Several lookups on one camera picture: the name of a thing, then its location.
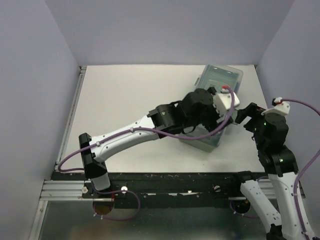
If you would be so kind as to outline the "green plastic tool box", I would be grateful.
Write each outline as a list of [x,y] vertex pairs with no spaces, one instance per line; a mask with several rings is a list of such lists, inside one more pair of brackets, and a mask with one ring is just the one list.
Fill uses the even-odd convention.
[[[207,65],[202,74],[197,78],[194,86],[196,89],[208,89],[215,87],[217,91],[221,91],[223,85],[228,85],[237,93],[239,91],[241,81],[243,78],[243,71],[227,66],[227,65]],[[211,153],[216,149],[222,140],[225,131],[221,130],[216,135],[199,139],[199,140],[185,140],[180,142],[190,145],[194,148]]]

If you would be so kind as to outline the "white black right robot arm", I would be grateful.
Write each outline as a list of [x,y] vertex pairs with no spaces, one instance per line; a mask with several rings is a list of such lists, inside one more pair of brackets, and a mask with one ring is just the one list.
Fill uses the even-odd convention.
[[260,218],[268,240],[317,240],[308,220],[301,190],[299,169],[294,153],[285,145],[289,127],[285,116],[289,113],[287,102],[278,102],[264,109],[250,103],[237,112],[236,123],[250,120],[244,128],[253,134],[258,160],[270,180],[277,205],[275,208],[262,192],[258,180],[250,171],[236,174],[230,191],[244,195]]

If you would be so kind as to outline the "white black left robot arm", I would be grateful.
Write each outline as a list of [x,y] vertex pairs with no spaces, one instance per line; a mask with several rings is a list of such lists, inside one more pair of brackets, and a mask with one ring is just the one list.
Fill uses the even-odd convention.
[[215,135],[233,122],[231,116],[239,104],[238,96],[226,86],[221,92],[214,87],[197,88],[182,100],[161,104],[119,130],[98,136],[82,133],[78,140],[85,177],[92,181],[99,197],[107,197],[112,188],[107,159],[164,137],[199,140]]

